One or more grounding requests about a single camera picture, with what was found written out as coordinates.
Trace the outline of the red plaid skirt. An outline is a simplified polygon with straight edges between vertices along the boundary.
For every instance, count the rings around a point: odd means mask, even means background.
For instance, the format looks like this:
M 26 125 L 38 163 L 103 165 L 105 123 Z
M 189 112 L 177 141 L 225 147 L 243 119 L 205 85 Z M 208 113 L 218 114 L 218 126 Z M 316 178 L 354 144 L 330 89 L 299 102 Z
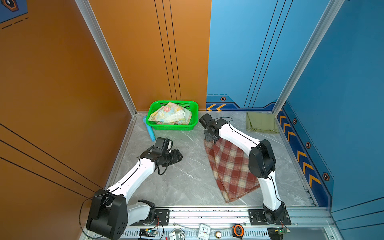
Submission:
M 260 183 L 249 170 L 249 158 L 233 143 L 219 139 L 204 140 L 213 176 L 226 203 L 234 202 L 260 188 Z

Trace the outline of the olive green skirt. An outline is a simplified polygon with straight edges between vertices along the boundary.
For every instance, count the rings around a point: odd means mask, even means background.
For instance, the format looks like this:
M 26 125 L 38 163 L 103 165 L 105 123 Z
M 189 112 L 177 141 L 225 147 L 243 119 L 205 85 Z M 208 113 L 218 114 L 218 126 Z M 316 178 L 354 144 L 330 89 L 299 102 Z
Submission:
M 276 116 L 272 113 L 247 112 L 246 129 L 250 132 L 279 133 Z

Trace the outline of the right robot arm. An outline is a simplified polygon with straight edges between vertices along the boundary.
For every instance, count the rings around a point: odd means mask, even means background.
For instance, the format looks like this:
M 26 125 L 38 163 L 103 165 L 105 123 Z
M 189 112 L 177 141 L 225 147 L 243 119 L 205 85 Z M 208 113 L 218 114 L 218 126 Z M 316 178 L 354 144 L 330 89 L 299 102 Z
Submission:
M 258 140 L 242 133 L 223 118 L 213 119 L 205 114 L 199 122 L 207 141 L 224 139 L 231 142 L 249 157 L 249 170 L 258 178 L 263 194 L 263 216 L 269 225 L 283 224 L 288 216 L 275 183 L 276 158 L 268 140 Z

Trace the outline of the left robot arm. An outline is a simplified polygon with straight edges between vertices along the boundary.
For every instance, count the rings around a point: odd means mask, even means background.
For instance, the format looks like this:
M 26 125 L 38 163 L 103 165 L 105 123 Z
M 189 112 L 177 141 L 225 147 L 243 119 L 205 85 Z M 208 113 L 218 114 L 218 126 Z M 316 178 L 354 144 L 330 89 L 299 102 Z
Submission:
M 165 170 L 182 161 L 179 150 L 173 149 L 173 141 L 158 137 L 155 144 L 138 156 L 135 166 L 118 182 L 108 189 L 99 189 L 90 198 L 91 207 L 82 231 L 88 230 L 110 240 L 119 239 L 127 226 L 137 222 L 145 225 L 160 224 L 156 215 L 156 205 L 150 201 L 139 200 L 136 204 L 128 202 L 139 186 L 154 172 L 162 175 Z

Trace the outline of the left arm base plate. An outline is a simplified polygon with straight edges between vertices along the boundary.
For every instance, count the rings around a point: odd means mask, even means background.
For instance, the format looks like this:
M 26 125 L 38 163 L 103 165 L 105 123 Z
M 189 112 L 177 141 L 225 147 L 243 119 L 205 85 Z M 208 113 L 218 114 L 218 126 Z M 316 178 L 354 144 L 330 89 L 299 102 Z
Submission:
M 142 220 L 133 223 L 133 226 L 154 226 L 160 221 L 160 223 L 165 227 L 169 225 L 170 220 L 170 210 L 169 209 L 156 209 L 155 217 L 153 221 Z

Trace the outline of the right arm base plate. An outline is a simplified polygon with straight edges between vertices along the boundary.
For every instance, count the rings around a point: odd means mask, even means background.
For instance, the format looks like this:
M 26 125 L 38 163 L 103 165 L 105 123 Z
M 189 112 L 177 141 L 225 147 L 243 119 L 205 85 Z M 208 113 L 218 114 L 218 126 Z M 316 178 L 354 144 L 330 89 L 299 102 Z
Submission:
M 252 226 L 280 226 L 281 224 L 290 226 L 292 224 L 288 211 L 284 209 L 276 211 L 250 209 L 248 214 Z

